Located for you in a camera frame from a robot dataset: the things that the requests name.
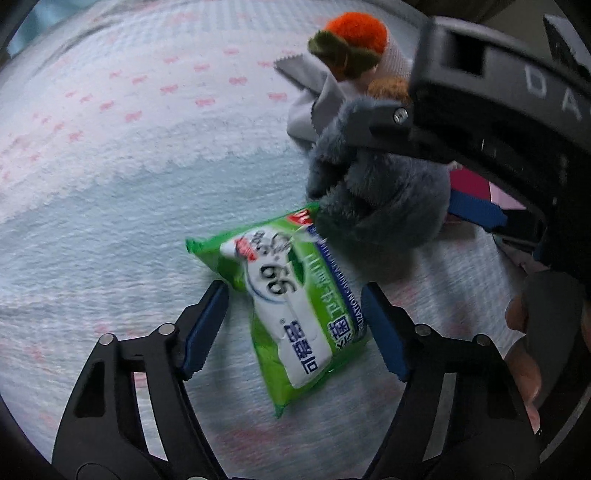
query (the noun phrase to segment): green fur trim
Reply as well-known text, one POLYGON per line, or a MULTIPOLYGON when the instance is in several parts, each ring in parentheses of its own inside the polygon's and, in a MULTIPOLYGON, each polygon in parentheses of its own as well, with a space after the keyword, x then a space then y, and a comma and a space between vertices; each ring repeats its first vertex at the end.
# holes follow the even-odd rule
POLYGON ((350 80, 374 68, 382 58, 369 48, 351 47, 344 39, 328 30, 320 30, 308 40, 308 51, 329 67, 343 69, 350 80))

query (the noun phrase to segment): bedding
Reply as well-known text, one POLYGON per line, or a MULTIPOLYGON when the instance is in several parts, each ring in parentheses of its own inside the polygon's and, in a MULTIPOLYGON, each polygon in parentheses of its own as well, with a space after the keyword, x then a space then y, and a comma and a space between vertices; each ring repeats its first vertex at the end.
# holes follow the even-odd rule
MULTIPOLYGON (((398 0, 102 0, 0 72, 0 392, 47 458, 98 337, 176 320, 215 278, 187 236, 305 203, 306 145, 286 132, 300 89, 273 62, 351 10, 383 20, 413 57, 425 18, 398 0)), ((522 273, 478 228, 445 226, 404 254, 332 250, 357 296, 377 281, 416 322, 485 333, 502 353, 519 336, 504 309, 522 273)), ((375 343, 277 420, 249 298, 232 293, 230 305, 186 385, 227 475, 361 476, 404 389, 375 343)), ((148 445, 164 457, 145 377, 136 386, 148 445)))

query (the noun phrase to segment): wet wipes package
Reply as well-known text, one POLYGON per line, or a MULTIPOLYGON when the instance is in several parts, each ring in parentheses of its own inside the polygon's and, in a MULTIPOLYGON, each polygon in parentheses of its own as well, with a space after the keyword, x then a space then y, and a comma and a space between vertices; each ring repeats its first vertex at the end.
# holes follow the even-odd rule
POLYGON ((252 341, 277 416, 365 344, 361 308, 316 231, 315 212, 310 205, 186 242, 189 252, 251 295, 252 341))

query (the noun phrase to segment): knitted hat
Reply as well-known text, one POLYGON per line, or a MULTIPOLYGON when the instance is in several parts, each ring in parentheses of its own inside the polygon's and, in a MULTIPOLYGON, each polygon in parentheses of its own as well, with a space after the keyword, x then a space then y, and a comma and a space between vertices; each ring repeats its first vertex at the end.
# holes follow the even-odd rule
POLYGON ((355 80, 377 67, 380 76, 410 76, 410 65, 386 26, 371 15, 347 12, 329 21, 308 50, 337 80, 355 80))

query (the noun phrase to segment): gray fuzzy fabric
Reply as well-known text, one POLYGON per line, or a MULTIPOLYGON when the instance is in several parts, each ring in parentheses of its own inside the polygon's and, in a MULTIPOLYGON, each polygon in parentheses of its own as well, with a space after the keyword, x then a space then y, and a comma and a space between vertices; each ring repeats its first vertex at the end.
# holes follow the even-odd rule
POLYGON ((345 144, 362 106, 399 105, 361 97, 343 105, 312 149, 307 194, 320 202, 316 225, 341 239, 396 249, 418 247, 441 229, 449 207, 447 167, 345 144))

